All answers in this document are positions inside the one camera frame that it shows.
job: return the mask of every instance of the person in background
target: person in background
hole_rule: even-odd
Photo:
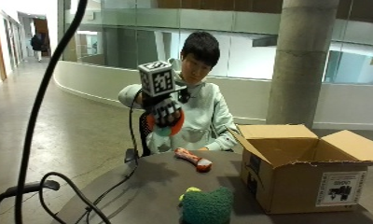
[[[180,53],[181,71],[175,72],[175,80],[185,83],[191,99],[179,103],[184,111],[183,128],[173,136],[163,137],[155,132],[147,136],[147,146],[152,154],[188,150],[229,150],[237,142],[228,128],[237,132],[233,115],[216,84],[207,82],[207,76],[217,64],[220,48],[216,38],[207,32],[192,33]],[[120,101],[131,106],[141,88],[140,84],[127,86],[120,92]],[[136,103],[141,108],[141,93]]]
[[[38,35],[34,35],[34,38],[30,40],[30,44],[32,45],[32,49],[35,52],[35,57],[38,57],[39,63],[42,62],[42,46],[43,46],[43,41],[38,37]]]

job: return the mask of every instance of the wire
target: wire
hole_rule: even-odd
[[[78,189],[76,185],[74,184],[72,180],[66,177],[63,174],[56,173],[56,172],[50,172],[48,174],[44,175],[44,177],[42,178],[40,181],[40,189],[39,189],[39,200],[42,203],[42,206],[44,207],[44,209],[47,210],[48,214],[62,223],[66,224],[66,222],[50,211],[47,204],[44,202],[44,198],[43,198],[43,184],[47,180],[47,178],[51,175],[56,175],[59,176],[66,182],[67,184],[72,187],[72,189],[75,190],[78,196],[80,197],[80,199],[84,201],[84,203],[88,205],[88,208],[92,209],[100,216],[100,218],[103,219],[103,222],[106,224],[111,224],[111,221],[108,219],[108,217],[103,214],[102,210],[96,207],[96,205],[86,198],[84,194],[82,193],[82,191]]]
[[[119,187],[131,177],[132,175],[135,174],[136,172],[136,169],[139,167],[139,151],[137,151],[137,142],[136,142],[136,136],[135,136],[135,130],[133,130],[133,117],[132,117],[132,113],[133,113],[133,108],[135,108],[135,102],[137,101],[137,97],[141,93],[141,90],[137,91],[136,95],[135,95],[135,99],[133,99],[133,102],[132,102],[132,105],[129,106],[129,111],[128,111],[128,128],[129,128],[129,133],[131,133],[131,136],[132,136],[132,140],[133,140],[133,147],[135,147],[135,159],[136,159],[136,167],[133,169],[133,171],[129,173],[129,175],[127,175],[124,177],[124,179],[122,180],[120,183],[118,183],[108,191],[106,191],[100,197],[96,199],[96,201],[94,202],[95,205],[99,204],[99,202],[102,201],[102,199],[104,198],[104,196],[116,188]],[[87,224],[90,223],[90,213],[91,213],[91,208],[87,207],[86,208],[86,212],[84,214],[79,217],[78,221],[76,221],[76,224],[83,220],[84,216],[87,215],[87,218],[86,218],[86,222]]]
[[[23,159],[22,159],[22,166],[20,166],[20,173],[19,173],[19,179],[18,179],[18,191],[15,195],[15,213],[14,213],[14,219],[16,224],[23,223],[23,191],[26,187],[26,178],[27,178],[27,171],[28,171],[28,156],[30,156],[30,146],[31,146],[31,141],[32,141],[32,136],[34,136],[34,128],[36,124],[36,119],[38,119],[38,114],[40,110],[40,105],[44,99],[44,95],[47,92],[47,86],[48,82],[51,80],[52,72],[56,66],[56,63],[60,60],[62,54],[64,52],[66,46],[68,41],[71,40],[78,27],[82,23],[83,17],[84,17],[84,11],[86,11],[86,6],[87,6],[87,0],[80,0],[79,5],[78,5],[78,11],[75,14],[74,21],[66,31],[64,37],[62,38],[62,41],[58,45],[56,50],[54,51],[48,66],[47,66],[47,71],[43,76],[40,88],[38,90],[38,95],[34,103],[34,107],[31,110],[30,114],[30,119],[28,119],[28,127],[27,127],[27,134],[26,134],[26,142],[24,142],[24,151],[23,151]]]
[[[137,91],[135,95],[135,99],[132,102],[132,105],[129,106],[129,112],[128,112],[128,128],[129,128],[129,134],[132,135],[132,140],[133,140],[133,147],[135,147],[135,159],[136,159],[136,165],[139,165],[139,151],[137,151],[137,143],[136,143],[136,136],[135,136],[135,131],[133,131],[133,107],[135,107],[135,102],[137,101],[137,97],[141,93],[141,89]]]

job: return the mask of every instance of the open cardboard box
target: open cardboard box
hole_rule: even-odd
[[[322,139],[304,125],[239,125],[241,178],[268,214],[353,210],[373,141],[350,131]]]

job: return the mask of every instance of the gray table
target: gray table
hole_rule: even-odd
[[[179,223],[177,198],[187,188],[197,187],[209,191],[219,186],[229,188],[235,193],[232,223],[373,223],[372,214],[361,206],[354,212],[265,215],[239,177],[241,155],[220,151],[197,151],[195,154],[215,163],[209,173],[197,173],[195,166],[189,162],[176,159],[173,153],[140,159],[135,175],[99,203],[99,207],[111,218],[112,223]],[[131,169],[132,165],[122,165],[95,179],[83,190],[86,197],[94,201],[123,180]],[[84,213],[84,208],[84,203],[75,196],[63,207],[59,217],[66,223],[75,223]],[[92,213],[90,217],[90,223],[102,223],[96,214]]]

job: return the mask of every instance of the green plush toy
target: green plush toy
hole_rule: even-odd
[[[225,224],[231,223],[233,209],[233,193],[220,187],[212,192],[188,188],[180,196],[183,207],[183,223],[185,224]]]

